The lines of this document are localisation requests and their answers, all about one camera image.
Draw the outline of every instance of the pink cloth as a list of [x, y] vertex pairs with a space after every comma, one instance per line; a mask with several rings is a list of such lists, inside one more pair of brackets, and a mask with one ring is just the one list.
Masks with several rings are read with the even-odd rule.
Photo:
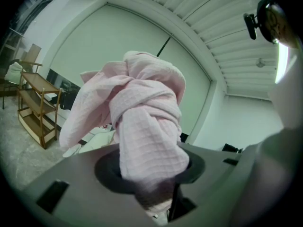
[[112, 122], [122, 177], [135, 183], [136, 197], [149, 215], [168, 209], [173, 178], [189, 163], [177, 145], [182, 73], [149, 53], [127, 52], [124, 61], [81, 76], [85, 84], [62, 127], [61, 147], [72, 147], [94, 127]]

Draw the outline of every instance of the gray floor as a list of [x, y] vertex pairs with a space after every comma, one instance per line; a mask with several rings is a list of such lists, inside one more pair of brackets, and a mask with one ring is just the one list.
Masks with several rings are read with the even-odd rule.
[[5, 98], [0, 108], [0, 166], [12, 187], [22, 190], [27, 184], [63, 159], [59, 140], [43, 149], [23, 128], [17, 117], [18, 98]]

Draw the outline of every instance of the ceiling light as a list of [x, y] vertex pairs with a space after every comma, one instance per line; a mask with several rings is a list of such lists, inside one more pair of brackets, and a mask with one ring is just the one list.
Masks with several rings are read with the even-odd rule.
[[279, 62], [278, 62], [278, 70], [276, 72], [276, 81], [278, 83], [285, 74], [286, 66], [288, 60], [288, 47], [279, 43]]
[[262, 60], [262, 58], [257, 59], [257, 61], [256, 61], [256, 66], [259, 67], [259, 68], [262, 68], [262, 67], [265, 66], [265, 63], [264, 63], [264, 61]]

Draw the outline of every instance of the wooden shelf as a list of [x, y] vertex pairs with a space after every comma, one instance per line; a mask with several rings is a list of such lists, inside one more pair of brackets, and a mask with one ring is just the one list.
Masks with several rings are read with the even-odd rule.
[[[39, 95], [35, 92], [35, 90], [31, 89], [25, 89], [25, 90], [19, 90], [20, 96], [23, 98], [23, 100], [26, 102], [27, 106], [33, 110], [33, 112], [40, 116], [40, 105], [41, 105], [41, 98]], [[55, 111], [56, 108], [52, 107], [46, 103], [43, 103], [43, 109], [42, 114], [48, 114], [50, 112]]]
[[25, 116], [23, 120], [38, 137], [43, 137], [50, 132], [49, 128], [43, 125], [42, 127], [43, 135], [42, 135], [42, 131], [40, 128], [40, 120], [34, 114]]
[[[57, 114], [60, 101], [61, 89], [55, 88], [46, 79], [38, 73], [21, 72], [22, 80], [24, 78], [31, 88], [18, 89], [18, 118], [27, 132], [36, 140], [44, 149], [46, 143], [51, 139], [57, 139]], [[50, 103], [45, 95], [55, 93], [58, 95], [56, 106]], [[44, 115], [55, 111], [54, 125], [48, 122]]]
[[56, 128], [45, 118], [34, 115], [33, 111], [27, 107], [18, 110], [18, 118], [26, 131], [37, 141], [43, 148], [46, 148], [46, 143], [51, 139], [56, 139]]
[[43, 89], [45, 89], [45, 93], [59, 93], [59, 89], [55, 88], [38, 73], [22, 72], [21, 74], [38, 94], [42, 94]]

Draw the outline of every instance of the black object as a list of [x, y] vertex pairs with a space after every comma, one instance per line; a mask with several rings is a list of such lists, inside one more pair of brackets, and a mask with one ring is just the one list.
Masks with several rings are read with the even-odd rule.
[[229, 145], [229, 144], [225, 144], [222, 151], [229, 151], [229, 152], [236, 152], [236, 153], [241, 153], [242, 152], [242, 149], [238, 149], [238, 148], [235, 148], [234, 146], [232, 145]]
[[46, 80], [52, 84], [55, 84], [57, 77], [58, 77], [58, 73], [56, 73], [52, 69], [50, 69], [47, 74]]
[[181, 133], [180, 138], [181, 138], [181, 142], [185, 143], [186, 139], [188, 138], [188, 134]]
[[265, 28], [265, 21], [267, 19], [266, 6], [271, 5], [273, 3], [274, 3], [273, 0], [261, 0], [257, 6], [256, 16], [254, 16], [254, 14], [247, 14], [247, 13], [243, 15], [251, 39], [255, 40], [257, 38], [255, 29], [259, 27], [263, 37], [267, 41], [271, 43], [273, 42], [270, 32]]
[[255, 28], [257, 28], [258, 25], [256, 24], [254, 15], [245, 13], [243, 17], [251, 39], [255, 40], [257, 38]]
[[[196, 207], [190, 199], [183, 197], [180, 185], [193, 183], [205, 170], [204, 160], [200, 156], [183, 150], [189, 156], [189, 164], [184, 172], [175, 176], [176, 185], [168, 221], [177, 219]], [[100, 158], [95, 165], [95, 176], [101, 184], [113, 192], [134, 194], [134, 184], [121, 177], [119, 158], [119, 149]]]
[[205, 171], [205, 162], [200, 156], [185, 149], [183, 150], [189, 156], [189, 164], [184, 172], [175, 176], [176, 185], [169, 210], [168, 222], [182, 217], [196, 208], [196, 205], [190, 199], [183, 197], [180, 185], [195, 182]]
[[[77, 94], [78, 94], [78, 92], [75, 92], [75, 91], [61, 93], [60, 102], [59, 102], [60, 108], [63, 110], [66, 110], [66, 109], [71, 110]], [[57, 98], [58, 98], [58, 96], [53, 97], [50, 102], [52, 104], [55, 104], [57, 102]]]
[[55, 181], [37, 200], [36, 204], [46, 212], [52, 213], [69, 184], [63, 181]]
[[237, 163], [239, 162], [238, 160], [235, 160], [235, 159], [230, 159], [230, 158], [227, 158], [225, 159], [223, 162], [227, 163], [227, 164], [230, 164], [230, 165], [233, 165], [233, 166], [236, 166]]
[[164, 45], [161, 47], [160, 51], [157, 54], [157, 57], [161, 54], [166, 44], [169, 42], [170, 38], [172, 37], [172, 34], [169, 36], [169, 38], [165, 41]]

